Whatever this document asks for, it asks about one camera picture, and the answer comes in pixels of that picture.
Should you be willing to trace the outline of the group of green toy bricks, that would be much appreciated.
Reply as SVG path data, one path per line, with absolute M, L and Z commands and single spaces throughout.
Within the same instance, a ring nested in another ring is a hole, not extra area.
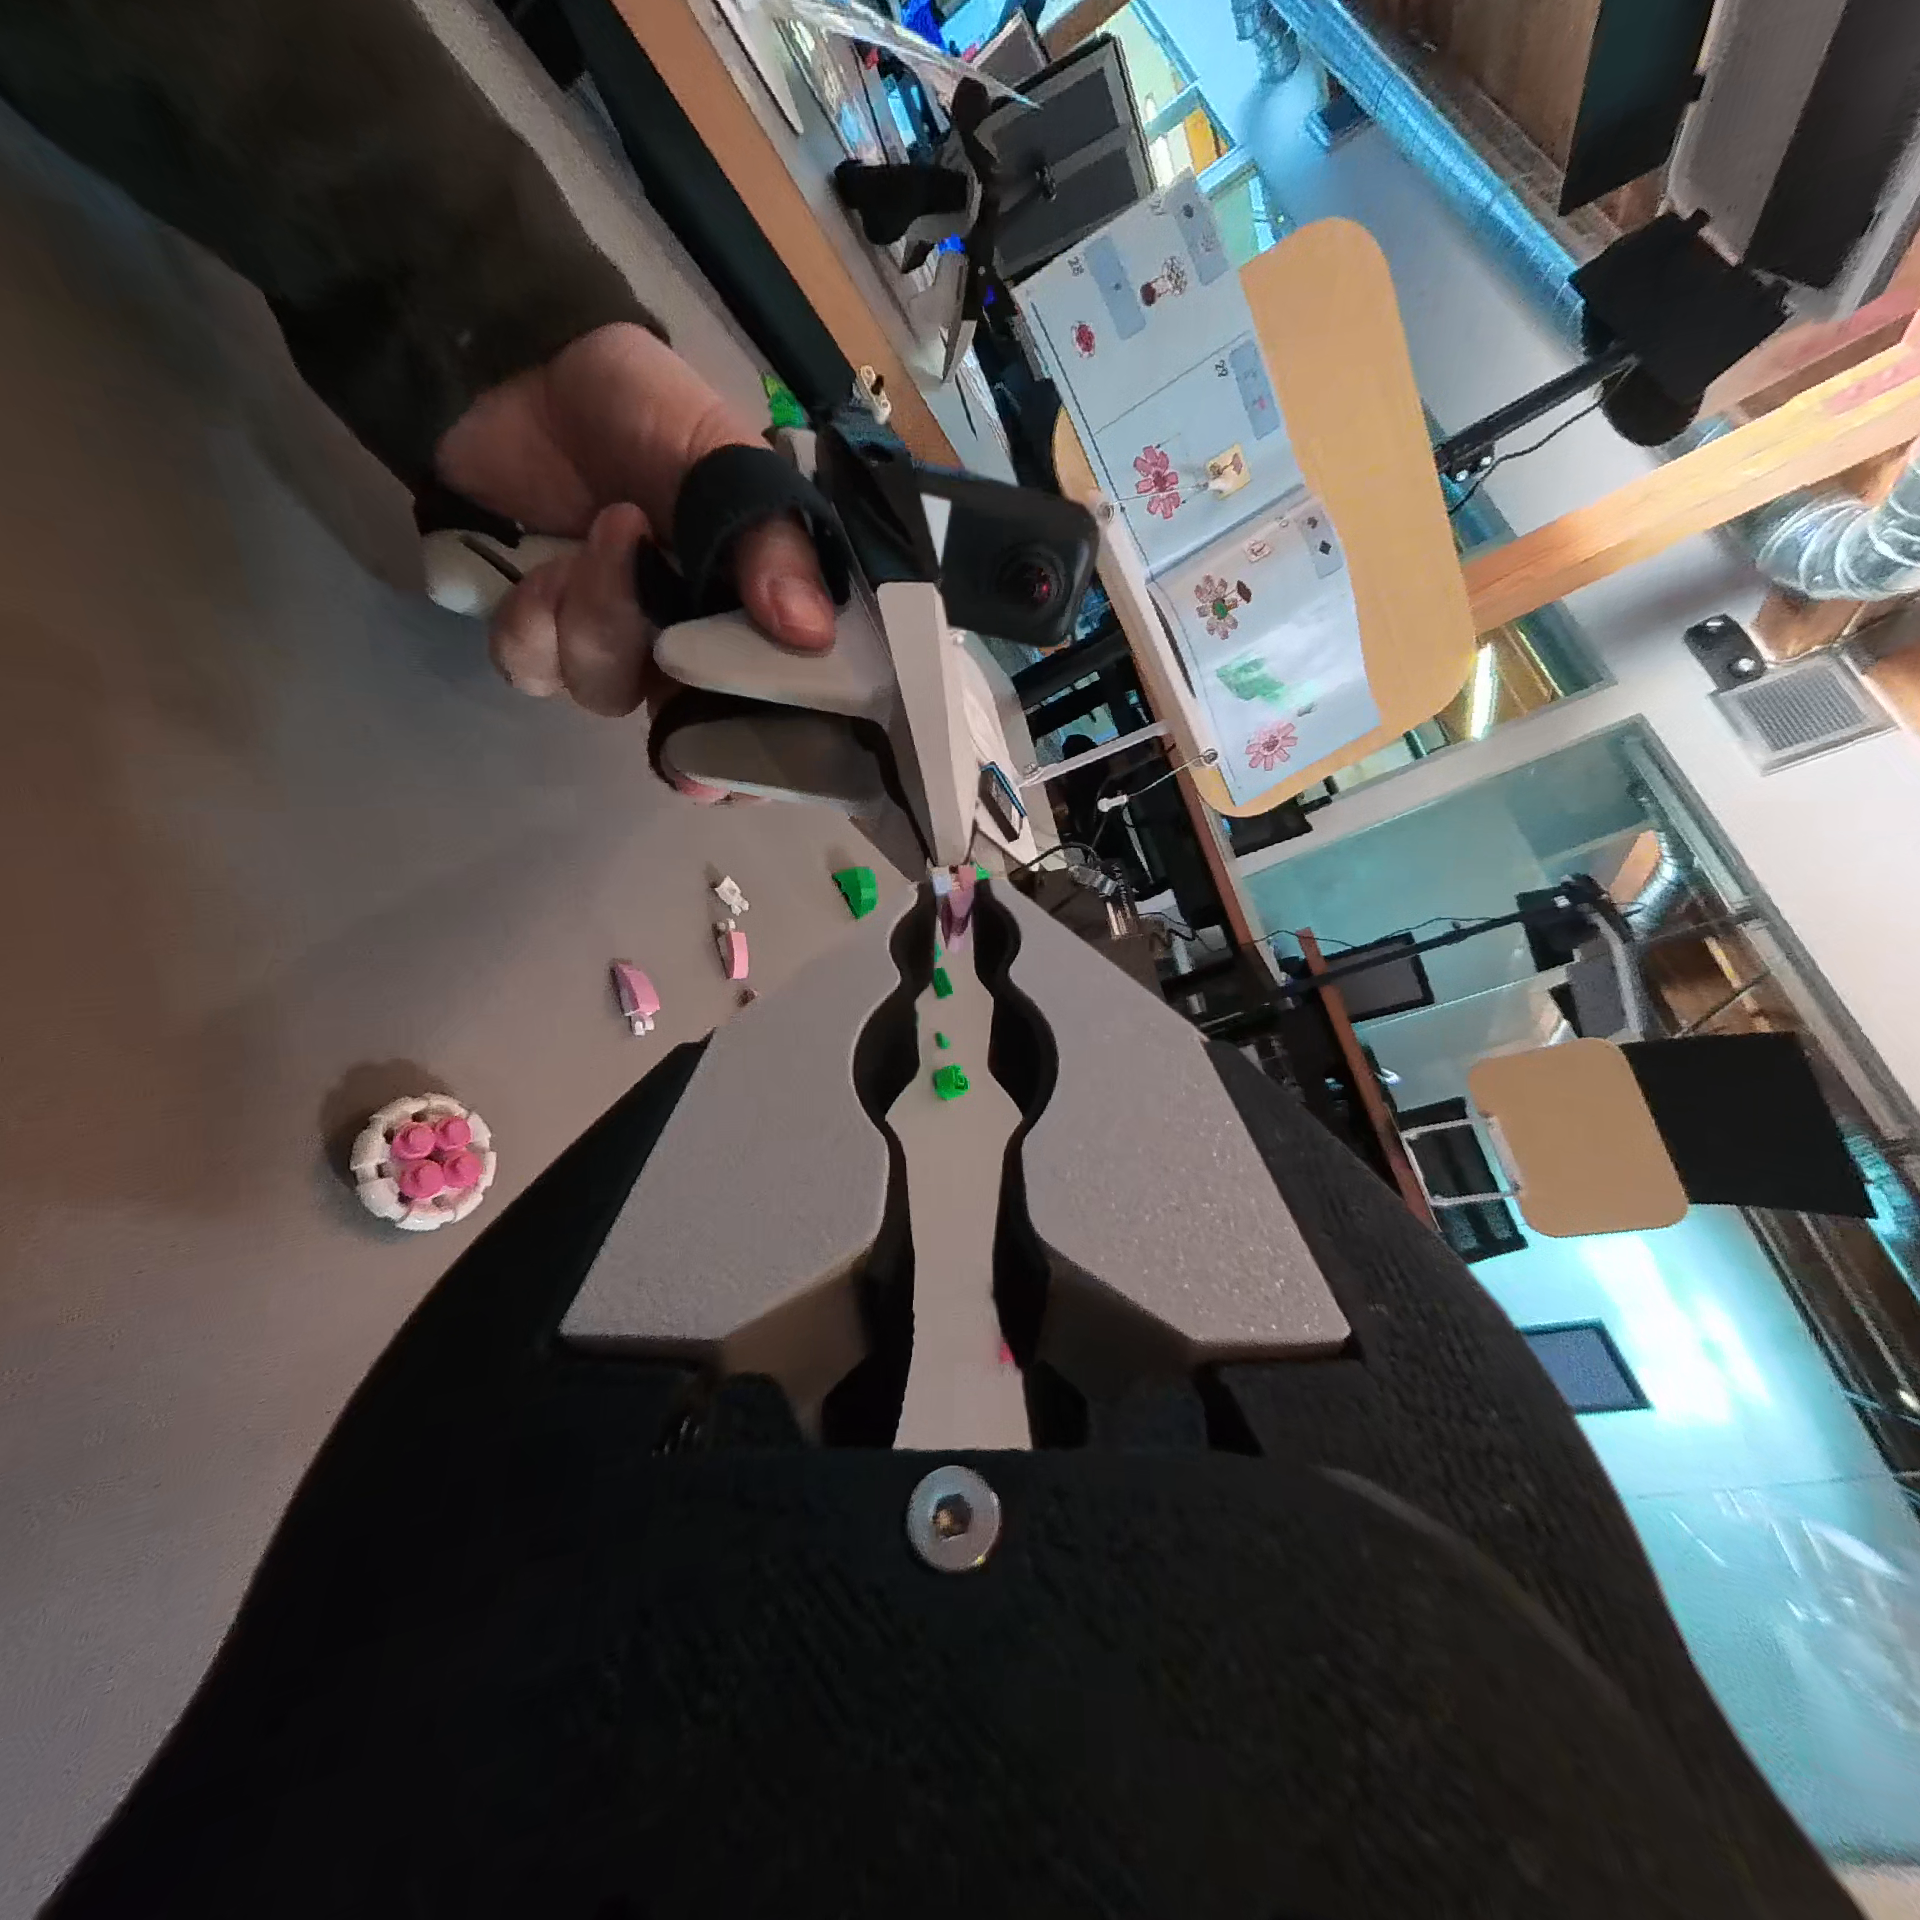
M 889 1121 L 899 1092 L 928 1073 L 936 1083 L 965 1085 L 951 1061 L 951 1033 L 934 1025 L 922 1031 L 922 1004 L 936 1019 L 955 995 L 958 953 L 938 943 L 936 897 L 926 880 L 912 899 L 881 901 L 872 867 L 846 867 L 832 885 L 855 924 L 855 960 L 866 972 L 855 997 L 849 1075 L 861 1111 Z

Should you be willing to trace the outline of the round white plate magenta studs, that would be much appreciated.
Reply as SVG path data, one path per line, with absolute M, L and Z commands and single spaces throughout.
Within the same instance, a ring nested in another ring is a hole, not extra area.
M 451 1095 L 401 1095 L 371 1111 L 351 1141 L 359 1205 L 398 1232 L 437 1232 L 482 1207 L 495 1179 L 483 1117 Z

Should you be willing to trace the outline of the wood-edged side desk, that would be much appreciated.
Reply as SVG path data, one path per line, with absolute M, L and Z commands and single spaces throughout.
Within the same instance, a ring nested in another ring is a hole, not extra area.
M 721 306 L 801 401 L 849 401 L 872 370 L 922 461 L 1014 479 L 989 401 L 942 383 L 879 263 L 832 196 L 811 104 L 792 130 L 718 4 L 565 4 L 640 187 Z

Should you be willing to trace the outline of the silver ceiling duct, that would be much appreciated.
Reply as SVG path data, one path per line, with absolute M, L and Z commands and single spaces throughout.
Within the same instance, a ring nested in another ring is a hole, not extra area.
M 1279 2 L 1277 12 L 1551 332 L 1577 346 L 1582 301 L 1569 280 L 1611 229 L 1589 233 L 1551 212 L 1547 156 L 1473 85 L 1446 81 L 1434 56 L 1371 26 L 1359 4 Z

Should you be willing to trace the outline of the glass wall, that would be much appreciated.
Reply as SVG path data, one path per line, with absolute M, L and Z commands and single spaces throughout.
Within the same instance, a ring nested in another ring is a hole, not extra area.
M 1696 1668 L 1866 1916 L 1915 1916 L 1915 1111 L 1646 724 L 1618 724 L 1246 882 L 1277 957 L 1425 939 L 1590 875 L 1648 1033 L 1802 1043 L 1864 1218 L 1694 1207 L 1547 1239 L 1471 1216 L 1479 1281 L 1593 1364 L 1577 1416 Z

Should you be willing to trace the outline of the wooden ceiling beam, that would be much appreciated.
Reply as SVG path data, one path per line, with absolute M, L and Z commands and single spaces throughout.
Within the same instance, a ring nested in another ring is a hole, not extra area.
M 1917 433 L 1915 290 L 1814 335 L 1817 343 L 1773 355 L 1770 383 L 1791 385 L 1775 408 L 1463 561 L 1473 632 L 1501 629 L 1789 492 L 1906 453 Z

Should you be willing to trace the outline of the grey desk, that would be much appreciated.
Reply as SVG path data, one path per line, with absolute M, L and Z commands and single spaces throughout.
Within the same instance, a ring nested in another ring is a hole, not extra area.
M 702 807 L 413 585 L 254 290 L 3 112 L 3 1916 L 173 1730 L 355 1386 L 486 1225 L 343 1152 L 474 1107 L 502 1207 L 841 945 L 817 807 Z M 659 1018 L 633 1039 L 607 962 Z

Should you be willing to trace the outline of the open flower instruction booklet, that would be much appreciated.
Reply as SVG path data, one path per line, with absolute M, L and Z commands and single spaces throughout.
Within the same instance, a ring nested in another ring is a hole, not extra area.
M 1233 807 L 1378 724 L 1352 575 L 1305 483 L 1210 199 L 1179 175 L 1035 273 L 1019 308 L 1136 548 Z

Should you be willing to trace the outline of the black ceiling-mounted unit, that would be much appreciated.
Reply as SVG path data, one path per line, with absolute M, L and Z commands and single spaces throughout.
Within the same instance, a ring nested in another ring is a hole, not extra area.
M 1656 171 L 1662 210 L 1568 280 L 1641 444 L 1786 322 L 1889 288 L 1917 220 L 1917 4 L 1600 4 L 1559 209 Z

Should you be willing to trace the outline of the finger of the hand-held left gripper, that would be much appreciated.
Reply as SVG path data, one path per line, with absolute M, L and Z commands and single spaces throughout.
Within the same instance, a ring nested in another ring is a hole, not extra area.
M 886 655 L 895 671 L 898 711 L 919 770 L 930 864 L 968 863 L 976 827 L 978 756 L 965 711 L 962 655 L 945 627 L 934 583 L 885 583 L 874 591 Z
M 976 764 L 1030 767 L 1032 737 L 1013 676 L 989 650 L 959 647 L 962 714 Z

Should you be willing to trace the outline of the beige rounded panel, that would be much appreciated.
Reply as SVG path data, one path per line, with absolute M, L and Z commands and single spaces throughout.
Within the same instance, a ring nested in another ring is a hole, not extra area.
M 1533 1234 L 1656 1232 L 1688 1212 L 1621 1044 L 1568 1040 L 1497 1055 L 1470 1067 L 1466 1089 Z

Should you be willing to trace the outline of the person's left hand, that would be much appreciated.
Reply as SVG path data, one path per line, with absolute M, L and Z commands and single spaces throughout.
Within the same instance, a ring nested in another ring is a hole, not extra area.
M 647 328 L 584 335 L 483 393 L 440 439 L 438 480 L 529 533 L 575 541 L 490 617 L 501 676 L 619 719 L 656 688 L 634 594 L 640 541 L 662 541 L 687 471 L 749 447 L 747 418 Z

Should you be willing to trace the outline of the dark computer monitor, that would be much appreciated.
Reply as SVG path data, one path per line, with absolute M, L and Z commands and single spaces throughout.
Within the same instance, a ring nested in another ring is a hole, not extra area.
M 1522 1328 L 1519 1337 L 1579 1418 L 1649 1410 L 1649 1397 L 1600 1322 Z

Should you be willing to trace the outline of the black device on stand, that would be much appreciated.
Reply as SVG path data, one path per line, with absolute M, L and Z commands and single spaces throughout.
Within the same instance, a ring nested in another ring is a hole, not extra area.
M 832 192 L 874 249 L 907 242 L 934 249 L 962 242 L 962 277 L 943 332 L 942 385 L 970 351 L 999 273 L 1000 233 L 1021 203 L 1050 192 L 1049 162 L 1038 157 L 1041 108 L 1030 92 L 994 92 L 959 81 L 949 108 L 949 137 L 936 161 L 867 164 L 843 161 Z

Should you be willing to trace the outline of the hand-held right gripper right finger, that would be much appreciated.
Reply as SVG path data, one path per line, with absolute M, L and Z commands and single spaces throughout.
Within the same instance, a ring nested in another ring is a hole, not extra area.
M 1005 880 L 976 893 L 989 1073 L 1014 1105 L 992 1304 L 1029 1445 L 1074 1450 L 1136 1397 L 1352 1341 L 1208 1044 Z

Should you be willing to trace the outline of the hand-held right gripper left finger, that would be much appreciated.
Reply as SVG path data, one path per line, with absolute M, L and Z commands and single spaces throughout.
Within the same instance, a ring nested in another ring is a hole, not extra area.
M 807 1433 L 890 1448 L 913 1336 L 904 1152 L 933 891 L 881 905 L 707 1039 L 560 1337 L 767 1377 Z

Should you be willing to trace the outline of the wall air vent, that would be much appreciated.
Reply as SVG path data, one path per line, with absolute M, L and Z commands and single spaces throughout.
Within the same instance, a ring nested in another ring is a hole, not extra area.
M 1894 711 L 1843 655 L 1769 664 L 1757 676 L 1718 688 L 1712 707 L 1761 777 L 1899 727 Z

